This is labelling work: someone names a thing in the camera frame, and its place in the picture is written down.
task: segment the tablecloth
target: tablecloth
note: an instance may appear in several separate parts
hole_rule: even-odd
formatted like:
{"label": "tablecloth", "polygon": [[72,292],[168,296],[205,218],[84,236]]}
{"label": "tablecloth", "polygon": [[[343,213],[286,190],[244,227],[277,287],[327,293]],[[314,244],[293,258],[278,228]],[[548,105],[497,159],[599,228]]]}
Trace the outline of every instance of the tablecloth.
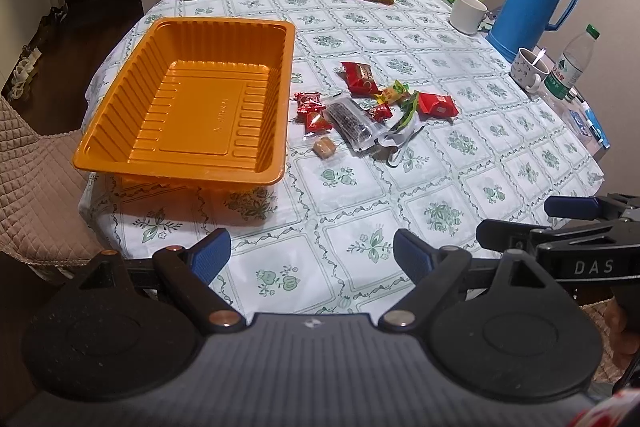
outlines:
{"label": "tablecloth", "polygon": [[441,0],[162,0],[129,31],[93,77],[90,121],[136,43],[165,16],[241,16],[296,25],[291,93],[346,88],[340,62],[371,64],[380,85],[394,79],[450,94],[460,115],[428,120],[398,168],[351,152],[321,160],[290,104],[286,172],[273,187],[127,184],[92,174],[79,210],[92,229],[130,258],[194,244],[216,227],[232,257],[212,288],[250,319],[266,312],[368,312],[373,320],[412,283],[394,261],[394,232],[459,245],[474,256],[485,217],[552,225],[551,194],[592,195],[602,172],[542,100],[530,100],[508,63],[481,36],[464,36]]}

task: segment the wrapped candy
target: wrapped candy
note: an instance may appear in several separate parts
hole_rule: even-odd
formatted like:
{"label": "wrapped candy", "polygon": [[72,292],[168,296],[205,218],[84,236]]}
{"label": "wrapped candy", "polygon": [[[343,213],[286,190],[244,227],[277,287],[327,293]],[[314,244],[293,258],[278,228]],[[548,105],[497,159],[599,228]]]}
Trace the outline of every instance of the wrapped candy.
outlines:
{"label": "wrapped candy", "polygon": [[320,131],[331,131],[333,128],[334,126],[327,122],[321,113],[308,112],[305,114],[305,130],[307,134]]}
{"label": "wrapped candy", "polygon": [[372,96],[380,94],[371,73],[371,66],[357,62],[343,62],[344,72],[347,77],[347,86],[351,94],[357,96]]}
{"label": "wrapped candy", "polygon": [[391,108],[386,102],[367,109],[367,114],[377,122],[385,121],[387,118],[391,118],[392,116]]}
{"label": "wrapped candy", "polygon": [[320,103],[319,92],[297,92],[293,98],[298,102],[298,115],[321,112],[326,109],[325,105]]}
{"label": "wrapped candy", "polygon": [[402,102],[409,98],[409,84],[401,84],[396,80],[391,86],[385,87],[382,93],[376,97],[378,103]]}
{"label": "wrapped candy", "polygon": [[423,114],[435,118],[452,118],[458,115],[458,108],[449,95],[420,93],[418,107]]}
{"label": "wrapped candy", "polygon": [[314,143],[314,152],[323,160],[335,154],[335,143],[328,136],[322,136],[321,139]]}

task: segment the metal screw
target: metal screw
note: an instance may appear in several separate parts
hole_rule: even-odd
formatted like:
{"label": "metal screw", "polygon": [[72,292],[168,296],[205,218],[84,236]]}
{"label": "metal screw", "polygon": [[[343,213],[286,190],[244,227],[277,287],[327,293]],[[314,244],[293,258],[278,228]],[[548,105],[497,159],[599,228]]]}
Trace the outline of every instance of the metal screw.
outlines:
{"label": "metal screw", "polygon": [[209,322],[216,326],[228,328],[240,322],[242,316],[233,310],[218,310],[209,314]]}
{"label": "metal screw", "polygon": [[387,324],[399,328],[404,328],[415,322],[415,315],[407,310],[391,310],[390,312],[386,312],[382,318],[385,319]]}

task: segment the human hand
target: human hand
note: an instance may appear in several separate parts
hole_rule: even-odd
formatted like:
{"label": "human hand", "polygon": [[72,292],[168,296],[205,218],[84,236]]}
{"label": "human hand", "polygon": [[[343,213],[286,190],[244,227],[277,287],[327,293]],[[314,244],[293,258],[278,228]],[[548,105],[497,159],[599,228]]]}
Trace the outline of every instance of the human hand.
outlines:
{"label": "human hand", "polygon": [[615,299],[607,304],[604,321],[610,328],[609,346],[613,351],[613,363],[624,371],[640,348],[640,335],[625,331],[626,313]]}

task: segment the red candy wrapper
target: red candy wrapper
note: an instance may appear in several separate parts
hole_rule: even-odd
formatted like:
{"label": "red candy wrapper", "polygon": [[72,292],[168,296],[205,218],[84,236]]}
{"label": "red candy wrapper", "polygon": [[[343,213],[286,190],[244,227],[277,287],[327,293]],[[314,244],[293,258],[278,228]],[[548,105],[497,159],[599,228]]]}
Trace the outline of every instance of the red candy wrapper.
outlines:
{"label": "red candy wrapper", "polygon": [[319,132],[319,131],[331,131],[334,128],[329,122],[327,122],[322,114],[319,112],[308,112],[305,115],[305,130],[306,133]]}
{"label": "red candy wrapper", "polygon": [[321,112],[326,109],[324,104],[320,103],[319,92],[297,92],[293,98],[298,102],[298,114]]}
{"label": "red candy wrapper", "polygon": [[380,94],[376,81],[371,74],[371,66],[357,62],[343,62],[344,72],[347,76],[347,86],[351,94],[367,96]]}
{"label": "red candy wrapper", "polygon": [[452,118],[458,115],[458,108],[449,95],[422,92],[418,96],[418,107],[423,114],[435,118]]}
{"label": "red candy wrapper", "polygon": [[380,103],[376,107],[367,109],[367,114],[375,121],[382,122],[391,118],[391,108],[388,103]]}

